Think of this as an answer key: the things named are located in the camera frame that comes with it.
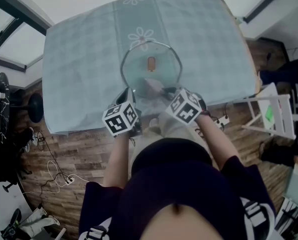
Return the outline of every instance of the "white chair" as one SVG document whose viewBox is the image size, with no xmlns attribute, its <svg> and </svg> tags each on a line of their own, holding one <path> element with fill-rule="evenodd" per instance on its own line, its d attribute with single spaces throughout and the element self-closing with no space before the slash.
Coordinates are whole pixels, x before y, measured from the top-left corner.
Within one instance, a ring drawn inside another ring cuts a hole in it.
<svg viewBox="0 0 298 240">
<path fill-rule="evenodd" d="M 260 131 L 264 133 L 270 133 L 271 135 L 278 135 L 289 139 L 295 139 L 293 117 L 290 105 L 290 95 L 282 94 L 278 95 L 277 88 L 274 83 L 266 86 L 261 92 L 259 92 L 253 98 L 245 98 L 241 100 L 235 100 L 234 103 L 245 103 L 249 105 L 251 111 L 252 120 L 243 125 L 242 128 L 250 129 L 254 131 Z M 258 102 L 260 113 L 254 114 L 254 110 L 251 102 Z M 267 118 L 266 113 L 268 109 L 272 108 L 273 117 Z M 264 127 L 251 126 L 255 121 L 262 117 Z"/>
</svg>

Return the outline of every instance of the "pants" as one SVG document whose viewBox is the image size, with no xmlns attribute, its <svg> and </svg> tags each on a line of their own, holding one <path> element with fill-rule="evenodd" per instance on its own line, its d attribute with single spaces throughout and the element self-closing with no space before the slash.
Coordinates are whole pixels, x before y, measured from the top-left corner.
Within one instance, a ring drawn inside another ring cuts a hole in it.
<svg viewBox="0 0 298 240">
<path fill-rule="evenodd" d="M 143 135 L 136 141 L 133 155 L 131 157 L 130 168 L 136 157 L 150 144 L 161 140 L 163 138 L 180 138 L 187 139 L 205 148 L 209 152 L 209 148 L 205 141 L 192 129 L 192 127 L 185 126 L 183 123 L 177 121 L 166 112 L 162 112 L 158 116 L 158 124 L 148 127 L 143 131 Z"/>
<path fill-rule="evenodd" d="M 298 59 L 285 63 L 278 70 L 261 70 L 260 78 L 263 85 L 278 82 L 298 84 Z"/>
<path fill-rule="evenodd" d="M 48 216 L 43 208 L 36 209 L 30 217 L 28 217 L 19 228 L 23 232 L 27 233 L 31 238 L 41 232 L 43 227 L 49 225 L 60 225 L 59 221 L 56 220 L 53 216 Z"/>
<path fill-rule="evenodd" d="M 298 156 L 298 148 L 274 144 L 272 147 L 263 151 L 261 160 L 294 168 L 295 156 Z"/>
</svg>

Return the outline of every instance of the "power strip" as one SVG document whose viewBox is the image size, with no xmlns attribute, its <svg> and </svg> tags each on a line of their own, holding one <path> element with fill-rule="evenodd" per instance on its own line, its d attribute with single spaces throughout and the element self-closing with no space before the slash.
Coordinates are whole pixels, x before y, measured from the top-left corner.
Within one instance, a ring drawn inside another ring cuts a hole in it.
<svg viewBox="0 0 298 240">
<path fill-rule="evenodd" d="M 219 123 L 217 123 L 217 120 L 214 121 L 214 123 L 218 126 L 218 128 L 221 128 L 222 124 L 227 125 L 229 122 L 230 122 L 230 119 L 228 116 L 223 116 L 223 117 L 219 118 Z"/>
<path fill-rule="evenodd" d="M 69 178 L 68 181 L 65 182 L 66 185 L 70 185 L 71 183 L 74 183 L 74 177 Z"/>
</svg>

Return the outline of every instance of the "green object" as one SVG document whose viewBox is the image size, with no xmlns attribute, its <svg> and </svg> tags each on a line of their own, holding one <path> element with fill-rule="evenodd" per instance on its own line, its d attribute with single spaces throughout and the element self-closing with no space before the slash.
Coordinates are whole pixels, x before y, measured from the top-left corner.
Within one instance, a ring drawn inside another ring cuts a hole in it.
<svg viewBox="0 0 298 240">
<path fill-rule="evenodd" d="M 267 112 L 265 113 L 265 118 L 269 120 L 270 123 L 272 123 L 274 116 L 273 116 L 273 110 L 271 105 L 268 106 Z"/>
</svg>

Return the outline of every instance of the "black stool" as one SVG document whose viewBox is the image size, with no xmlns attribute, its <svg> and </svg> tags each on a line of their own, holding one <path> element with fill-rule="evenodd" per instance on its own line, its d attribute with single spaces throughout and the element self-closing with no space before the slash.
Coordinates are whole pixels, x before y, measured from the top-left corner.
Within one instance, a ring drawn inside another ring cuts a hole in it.
<svg viewBox="0 0 298 240">
<path fill-rule="evenodd" d="M 17 110 L 27 110 L 30 120 L 34 123 L 40 122 L 43 117 L 43 99 L 38 93 L 31 95 L 28 105 L 11 105 L 10 108 Z"/>
</svg>

